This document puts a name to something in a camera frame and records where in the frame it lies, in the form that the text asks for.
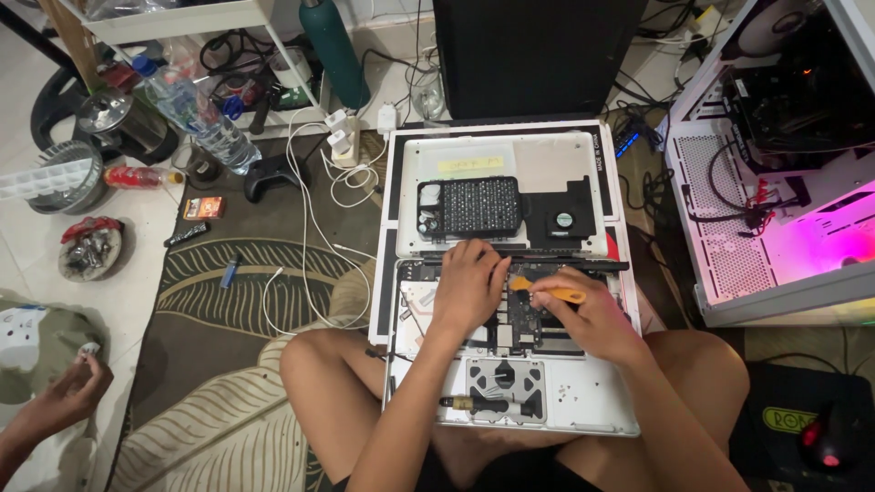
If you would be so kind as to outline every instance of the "black controller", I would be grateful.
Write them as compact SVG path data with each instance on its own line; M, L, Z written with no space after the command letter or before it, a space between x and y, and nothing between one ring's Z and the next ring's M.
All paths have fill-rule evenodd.
M303 167L299 169L304 184L308 185L309 180L305 169ZM272 158L257 160L249 166L246 179L243 181L243 194L250 203L258 203L262 200L265 190L285 186L289 183L298 188L301 187L298 176L295 176L295 173L291 171L289 161L286 159L285 153L282 153Z

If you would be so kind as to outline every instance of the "lighter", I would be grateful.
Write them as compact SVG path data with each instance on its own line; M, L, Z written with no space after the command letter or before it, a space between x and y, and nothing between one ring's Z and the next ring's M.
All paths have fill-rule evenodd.
M240 264L240 253L234 253L230 260L227 262L227 266L225 267L225 275L221 276L221 284L219 287L222 289L227 289L231 286L231 278L234 278L234 274L237 272L237 266Z

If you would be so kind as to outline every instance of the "open laptop case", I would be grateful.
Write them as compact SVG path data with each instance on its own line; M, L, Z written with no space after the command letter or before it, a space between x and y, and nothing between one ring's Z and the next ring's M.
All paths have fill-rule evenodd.
M561 266L604 282L641 332L609 129L596 120L401 130L389 142L369 340L385 344L384 404L431 323L441 256L461 236L423 225L423 189L499 179L521 199L514 234L487 240L530 280ZM561 323L505 290L498 311L460 348L444 395L504 399L507 411L437 408L447 425L513 426L619 436L640 431L616 368L582 351Z

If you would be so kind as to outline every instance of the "person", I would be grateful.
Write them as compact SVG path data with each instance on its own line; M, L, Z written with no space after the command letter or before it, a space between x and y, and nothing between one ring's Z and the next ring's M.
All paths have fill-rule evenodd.
M112 380L106 364L80 352L61 377L18 411L0 432L0 490L40 442L89 418Z
M637 439L436 425L459 346L495 311L510 258L480 240L444 254L432 322L381 414L385 362L356 331L296 335L280 362L297 421L334 490L747 490L727 459L749 382L738 355L693 330L635 333L608 290L563 267L531 287L590 356L612 362L628 388ZM575 312L546 289L586 293Z

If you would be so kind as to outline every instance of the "hand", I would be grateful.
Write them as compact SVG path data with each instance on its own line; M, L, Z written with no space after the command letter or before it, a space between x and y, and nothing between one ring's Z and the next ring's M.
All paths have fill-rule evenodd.
M91 354L80 353L63 376L24 406L4 433L36 446L95 412L112 383L112 371Z
M449 335L461 344L485 323L501 302L509 265L510 257L502 260L491 244L480 239L462 241L444 253L426 339Z
M543 292L554 287L576 289L586 294L586 300L575 313L561 299ZM580 271L562 267L556 275L541 278L529 288L533 292L531 305L545 307L565 326L571 339L585 352L618 365L630 365L649 354L647 343L635 333L607 287Z

